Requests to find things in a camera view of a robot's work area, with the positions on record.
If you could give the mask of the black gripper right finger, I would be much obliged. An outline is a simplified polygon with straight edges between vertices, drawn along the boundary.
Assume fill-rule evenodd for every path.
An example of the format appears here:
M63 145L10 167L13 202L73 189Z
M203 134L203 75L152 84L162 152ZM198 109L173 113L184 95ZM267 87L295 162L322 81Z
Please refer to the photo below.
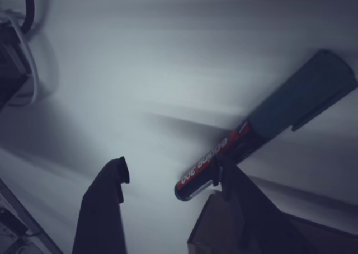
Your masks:
M222 188L234 207L241 253L317 253L315 246L232 159L220 156Z

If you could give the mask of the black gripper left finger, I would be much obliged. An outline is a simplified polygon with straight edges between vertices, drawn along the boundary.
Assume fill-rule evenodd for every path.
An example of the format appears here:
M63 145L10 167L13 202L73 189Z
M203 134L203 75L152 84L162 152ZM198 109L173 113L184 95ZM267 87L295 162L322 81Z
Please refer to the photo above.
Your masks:
M101 169L83 195L73 253L127 253L120 204L121 184L129 182L124 157Z

